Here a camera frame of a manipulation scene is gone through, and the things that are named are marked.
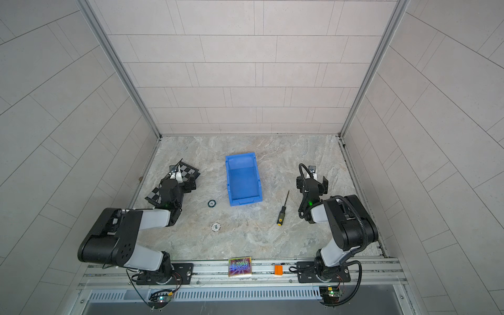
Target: black cable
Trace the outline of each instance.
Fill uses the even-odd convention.
[[[345,304],[346,302],[350,301],[354,295],[357,293],[357,290],[359,289],[360,287],[360,281],[362,280],[362,265],[360,264],[360,261],[357,261],[357,260],[354,260],[354,261],[351,261],[347,264],[345,264],[346,267],[350,266],[350,265],[359,265],[359,276],[357,278],[357,284],[355,285],[355,288],[353,289],[352,293],[350,293],[350,295],[346,298],[344,298],[343,300],[341,301],[338,301],[334,304],[328,304],[328,303],[322,303],[322,305],[325,305],[325,306],[340,306],[342,304]]]
[[[343,197],[343,196],[332,196],[332,198],[337,198],[337,199],[340,199],[341,201],[343,201],[347,205],[348,209],[350,209],[350,211],[354,215],[354,217],[357,220],[357,222],[359,223],[360,232],[362,233],[362,245],[359,246],[358,248],[353,249],[353,250],[350,251],[352,253],[352,256],[354,256],[356,253],[359,253],[359,252],[363,251],[367,247],[367,245],[368,245],[366,227],[364,226],[364,222],[362,222],[362,219],[360,218],[360,215],[357,213],[357,210],[355,210],[355,208],[353,207],[353,205],[348,200],[346,200],[345,197]]]
[[[128,270],[129,269],[126,269],[126,274],[128,275],[128,279],[130,280],[131,284],[133,285],[133,288],[135,289],[135,291],[137,292],[138,296],[142,299],[142,301],[145,303],[145,305],[147,305],[148,308],[151,308],[149,306],[149,304],[147,302],[145,302],[144,298],[140,295],[140,293],[138,292],[137,288],[135,287],[135,284],[134,284],[134,281],[132,280],[132,278],[130,277],[130,274],[128,273]]]

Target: orange block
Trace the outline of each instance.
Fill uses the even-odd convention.
[[[282,265],[275,265],[275,276],[283,275],[283,267]]]

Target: wire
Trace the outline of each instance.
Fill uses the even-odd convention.
[[[137,290],[137,288],[136,288],[136,286],[135,286],[135,284],[134,284],[134,281],[132,280],[132,278],[130,277],[130,274],[128,273],[128,270],[129,270],[129,269],[126,269],[126,274],[128,275],[128,279],[130,280],[131,284],[133,285],[133,288],[134,288],[134,289],[135,289],[135,291],[137,292],[138,296],[139,296],[139,297],[142,299],[142,301],[145,303],[145,305],[147,305],[147,307],[148,307],[148,308],[151,308],[151,307],[149,306],[149,304],[148,304],[147,302],[145,302],[145,300],[144,300],[143,296],[141,296],[141,295],[140,295],[140,293],[138,292],[138,290]]]

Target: cable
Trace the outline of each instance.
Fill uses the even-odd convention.
[[[357,284],[355,285],[355,288],[353,289],[352,293],[350,293],[349,296],[347,296],[346,298],[344,298],[343,300],[341,301],[338,301],[334,304],[328,304],[328,303],[322,303],[322,305],[325,305],[325,306],[340,306],[342,304],[345,304],[346,302],[350,301],[354,296],[355,294],[357,293],[357,290],[359,289],[360,287],[360,281],[362,280],[362,265],[360,264],[360,261],[357,261],[357,260],[354,260],[354,261],[351,261],[347,264],[345,264],[345,266],[350,266],[350,265],[359,265],[359,276],[357,278]]]
[[[133,285],[133,288],[134,288],[134,289],[135,289],[135,291],[137,292],[138,296],[139,296],[139,297],[142,299],[142,301],[145,303],[145,305],[147,305],[147,307],[148,307],[148,308],[151,308],[151,307],[149,306],[149,304],[148,304],[147,302],[145,302],[145,300],[144,300],[143,296],[141,296],[141,295],[140,295],[140,293],[138,292],[138,290],[137,290],[137,288],[136,288],[136,286],[135,286],[135,284],[134,284],[134,281],[132,280],[132,278],[130,277],[130,274],[128,273],[128,270],[129,270],[129,269],[126,269],[126,274],[128,275],[128,279],[130,280],[131,284]]]

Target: blue plastic bin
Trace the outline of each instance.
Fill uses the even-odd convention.
[[[263,201],[255,153],[226,156],[227,192],[231,206]]]

